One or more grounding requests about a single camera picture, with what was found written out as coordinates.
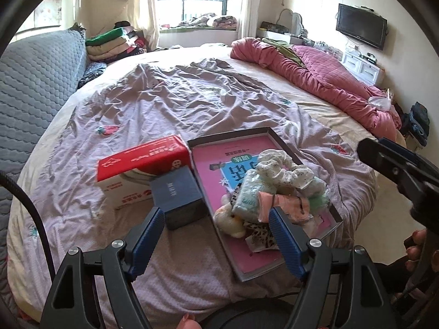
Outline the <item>person right hand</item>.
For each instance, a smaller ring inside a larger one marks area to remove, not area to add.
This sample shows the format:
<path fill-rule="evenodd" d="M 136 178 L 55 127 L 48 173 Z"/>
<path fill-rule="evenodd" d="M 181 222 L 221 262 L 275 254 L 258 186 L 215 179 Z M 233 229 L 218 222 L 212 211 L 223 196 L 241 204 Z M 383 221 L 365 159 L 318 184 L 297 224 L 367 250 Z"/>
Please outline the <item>person right hand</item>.
<path fill-rule="evenodd" d="M 412 246 L 406 249 L 406 255 L 408 260 L 405 263 L 406 269 L 410 272 L 414 272 L 417 266 L 417 262 L 420 260 L 420 256 L 423 250 L 423 243 L 426 239 L 426 229 L 415 230 L 412 233 L 411 240 Z"/>

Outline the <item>person left hand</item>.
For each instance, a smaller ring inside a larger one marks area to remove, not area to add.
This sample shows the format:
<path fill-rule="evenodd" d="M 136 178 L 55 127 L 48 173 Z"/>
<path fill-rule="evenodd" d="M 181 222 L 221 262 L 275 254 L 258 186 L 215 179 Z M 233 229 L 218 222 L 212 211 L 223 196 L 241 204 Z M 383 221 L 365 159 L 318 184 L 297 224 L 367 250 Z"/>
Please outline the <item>person left hand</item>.
<path fill-rule="evenodd" d="M 195 317 L 186 313 L 181 318 L 176 329 L 202 329 L 201 325 L 195 320 Z"/>

